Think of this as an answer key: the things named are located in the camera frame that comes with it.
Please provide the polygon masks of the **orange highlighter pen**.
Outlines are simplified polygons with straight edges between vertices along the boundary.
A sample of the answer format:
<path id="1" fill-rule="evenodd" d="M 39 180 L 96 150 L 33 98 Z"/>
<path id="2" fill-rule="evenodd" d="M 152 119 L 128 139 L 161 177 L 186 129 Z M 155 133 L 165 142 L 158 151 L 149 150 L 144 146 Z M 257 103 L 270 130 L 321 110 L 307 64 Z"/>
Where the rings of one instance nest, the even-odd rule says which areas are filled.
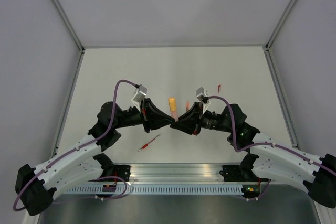
<path id="1" fill-rule="evenodd" d="M 189 101 L 186 102 L 186 112 L 190 109 L 190 103 Z"/>

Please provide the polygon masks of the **small orange cap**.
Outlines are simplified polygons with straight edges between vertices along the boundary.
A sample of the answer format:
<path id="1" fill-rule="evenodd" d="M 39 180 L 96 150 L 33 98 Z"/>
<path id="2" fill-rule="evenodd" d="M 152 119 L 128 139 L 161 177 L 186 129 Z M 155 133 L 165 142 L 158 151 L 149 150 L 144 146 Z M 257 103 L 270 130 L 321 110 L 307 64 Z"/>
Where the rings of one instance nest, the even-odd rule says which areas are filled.
<path id="1" fill-rule="evenodd" d="M 175 98 L 169 98 L 169 107 L 171 112 L 175 112 L 177 110 L 177 105 L 176 105 L 176 99 Z"/>

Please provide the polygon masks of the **pencil shaped pink pen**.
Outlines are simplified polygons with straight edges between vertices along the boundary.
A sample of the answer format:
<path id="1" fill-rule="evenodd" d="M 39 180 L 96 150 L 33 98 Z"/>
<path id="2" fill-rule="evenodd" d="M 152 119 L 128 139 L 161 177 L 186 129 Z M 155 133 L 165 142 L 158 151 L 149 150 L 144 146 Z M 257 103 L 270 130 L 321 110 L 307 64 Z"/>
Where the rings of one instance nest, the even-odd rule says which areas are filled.
<path id="1" fill-rule="evenodd" d="M 177 110 L 171 111 L 171 117 L 173 117 L 177 122 L 179 120 L 178 111 Z"/>

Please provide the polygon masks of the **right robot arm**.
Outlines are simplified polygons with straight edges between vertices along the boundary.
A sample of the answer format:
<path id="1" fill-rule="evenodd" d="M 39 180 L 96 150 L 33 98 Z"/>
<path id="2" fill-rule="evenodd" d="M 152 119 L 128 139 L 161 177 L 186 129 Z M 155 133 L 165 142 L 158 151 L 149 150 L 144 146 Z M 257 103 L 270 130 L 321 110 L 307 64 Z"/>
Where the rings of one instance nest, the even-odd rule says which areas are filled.
<path id="1" fill-rule="evenodd" d="M 237 104 L 222 113 L 204 111 L 196 102 L 171 128 L 189 135 L 201 129 L 229 133 L 227 141 L 236 152 L 246 152 L 239 165 L 244 180 L 266 179 L 290 185 L 307 193 L 315 202 L 335 208 L 335 156 L 320 157 L 291 146 L 283 146 L 256 127 L 246 123 L 247 116 Z"/>

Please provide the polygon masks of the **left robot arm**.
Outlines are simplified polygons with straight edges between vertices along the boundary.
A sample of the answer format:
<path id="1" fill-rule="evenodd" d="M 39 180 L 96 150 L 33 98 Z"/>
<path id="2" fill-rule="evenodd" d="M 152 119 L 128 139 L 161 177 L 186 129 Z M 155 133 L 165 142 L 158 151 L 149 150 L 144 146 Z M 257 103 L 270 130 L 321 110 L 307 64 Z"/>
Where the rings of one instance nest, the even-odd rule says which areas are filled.
<path id="1" fill-rule="evenodd" d="M 18 170 L 14 211 L 26 210 L 30 216 L 38 215 L 70 188 L 91 180 L 116 178 L 124 182 L 115 175 L 114 163 L 104 153 L 121 137 L 117 130 L 141 125 L 149 133 L 175 122 L 149 98 L 127 110 L 112 101 L 106 102 L 97 119 L 88 133 L 67 151 L 34 167 L 25 164 Z"/>

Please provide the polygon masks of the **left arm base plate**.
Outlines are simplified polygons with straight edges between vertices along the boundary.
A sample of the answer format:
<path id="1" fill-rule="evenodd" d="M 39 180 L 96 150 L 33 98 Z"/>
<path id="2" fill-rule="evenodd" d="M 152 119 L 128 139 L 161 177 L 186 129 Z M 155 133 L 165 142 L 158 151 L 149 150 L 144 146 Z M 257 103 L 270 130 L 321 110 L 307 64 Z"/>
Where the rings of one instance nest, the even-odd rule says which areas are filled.
<path id="1" fill-rule="evenodd" d="M 109 168 L 105 174 L 105 176 L 117 176 L 125 180 L 129 181 L 131 175 L 131 166 L 130 165 L 113 165 L 112 168 Z"/>

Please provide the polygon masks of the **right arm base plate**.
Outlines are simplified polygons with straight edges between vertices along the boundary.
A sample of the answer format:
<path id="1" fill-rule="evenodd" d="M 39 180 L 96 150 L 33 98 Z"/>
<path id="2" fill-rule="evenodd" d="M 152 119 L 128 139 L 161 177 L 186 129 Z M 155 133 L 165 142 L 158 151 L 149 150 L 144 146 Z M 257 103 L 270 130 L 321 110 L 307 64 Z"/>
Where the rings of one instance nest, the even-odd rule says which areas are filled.
<path id="1" fill-rule="evenodd" d="M 225 182 L 267 182 L 267 178 L 257 177 L 251 169 L 241 169 L 239 165 L 223 165 L 219 174 Z"/>

